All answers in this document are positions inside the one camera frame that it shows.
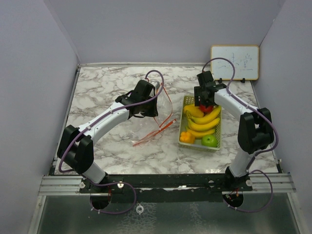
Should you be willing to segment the red toy apple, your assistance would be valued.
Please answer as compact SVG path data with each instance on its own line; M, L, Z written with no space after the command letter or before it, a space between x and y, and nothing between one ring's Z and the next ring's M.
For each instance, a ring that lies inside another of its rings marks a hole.
M207 113L210 113L212 110L213 110L213 108L214 108L214 106L213 105L211 105L211 106L205 106L205 105L199 105L199 109L203 112L203 113L205 113L205 114L207 114Z

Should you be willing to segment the clear orange-zip bag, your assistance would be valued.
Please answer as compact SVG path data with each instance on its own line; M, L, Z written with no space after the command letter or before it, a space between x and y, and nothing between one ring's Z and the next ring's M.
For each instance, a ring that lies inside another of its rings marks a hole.
M149 142L176 121L173 118L173 104L165 88L157 97L156 107L157 117L135 118L132 121L130 136L133 146Z

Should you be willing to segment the green toy apple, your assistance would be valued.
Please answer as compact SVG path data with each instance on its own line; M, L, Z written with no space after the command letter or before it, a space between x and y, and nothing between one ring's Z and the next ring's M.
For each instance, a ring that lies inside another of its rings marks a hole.
M201 145L216 148L218 145L218 141L214 135L205 135L201 139Z

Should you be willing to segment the orange toy bell pepper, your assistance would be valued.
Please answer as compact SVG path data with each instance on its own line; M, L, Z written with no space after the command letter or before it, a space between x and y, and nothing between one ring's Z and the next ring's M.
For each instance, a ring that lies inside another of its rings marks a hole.
M179 141L183 143L193 144L195 141L195 136L190 132L181 132Z

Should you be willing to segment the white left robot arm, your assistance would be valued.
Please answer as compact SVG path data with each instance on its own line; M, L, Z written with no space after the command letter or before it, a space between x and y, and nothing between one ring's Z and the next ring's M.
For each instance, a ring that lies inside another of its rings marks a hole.
M67 126L62 134L57 156L64 159L76 173L91 180L96 192L106 190L107 173L94 161L94 145L106 133L131 117L156 117L157 98L161 85L158 81L140 80L134 90L116 98L100 116L74 127Z

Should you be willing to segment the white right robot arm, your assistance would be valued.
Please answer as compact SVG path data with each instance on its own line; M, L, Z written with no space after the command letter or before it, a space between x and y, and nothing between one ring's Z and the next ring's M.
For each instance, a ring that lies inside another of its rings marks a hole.
M237 140L240 149L226 169L230 175L224 178L225 187L234 191L241 186L241 177L248 174L256 155L277 140L273 133L271 112L267 108L249 105L225 84L217 84L210 71L198 74L197 80L199 85L194 87L196 106L219 105L239 121Z

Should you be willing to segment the pale green perforated basket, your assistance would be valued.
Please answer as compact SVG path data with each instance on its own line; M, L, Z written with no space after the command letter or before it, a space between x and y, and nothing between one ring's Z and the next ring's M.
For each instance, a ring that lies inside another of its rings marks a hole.
M194 101L194 97L193 96L188 96L188 95L185 95L184 96L184 99L183 99L183 107L186 106L186 105L190 105L190 104L193 104L195 105L195 101ZM180 117L180 125L179 125L179 137L180 137L180 134L181 132L187 132L186 131L186 125L187 125L187 120L186 120L186 117L183 113L183 107L182 107L182 111L181 111L181 117ZM213 148L213 147L206 147L206 146L202 146L201 145L201 139L205 136L203 136L202 138L195 138L195 141L193 144L188 144L188 143L183 143L183 142L180 142L179 141L179 138L178 138L178 144L180 147L184 147L184 148L190 148L190 149L197 149L197 150L219 150L220 147L221 147L221 121L220 123L214 128L213 130L213 134L217 141L218 141L218 145L216 148Z

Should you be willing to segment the yellow toy banana bunch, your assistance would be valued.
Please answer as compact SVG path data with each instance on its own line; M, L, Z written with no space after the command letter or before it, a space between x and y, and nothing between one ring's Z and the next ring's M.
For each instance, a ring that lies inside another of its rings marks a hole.
M186 131L191 132L196 138L202 138L204 135L213 134L213 130L221 121L221 106L216 106L213 110L205 114L204 117L186 117Z

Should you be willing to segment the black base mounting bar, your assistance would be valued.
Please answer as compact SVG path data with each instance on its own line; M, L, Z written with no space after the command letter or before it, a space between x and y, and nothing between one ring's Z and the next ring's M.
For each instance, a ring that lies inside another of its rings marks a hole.
M99 185L88 180L83 184L81 194L112 203L221 202L223 193L252 190L248 175L229 174L110 174Z

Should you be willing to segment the small whiteboard with wooden frame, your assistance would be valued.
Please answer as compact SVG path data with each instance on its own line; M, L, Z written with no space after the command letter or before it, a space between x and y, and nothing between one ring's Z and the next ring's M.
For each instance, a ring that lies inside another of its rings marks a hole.
M217 80L257 80L259 78L259 47L257 45L213 45L211 72Z

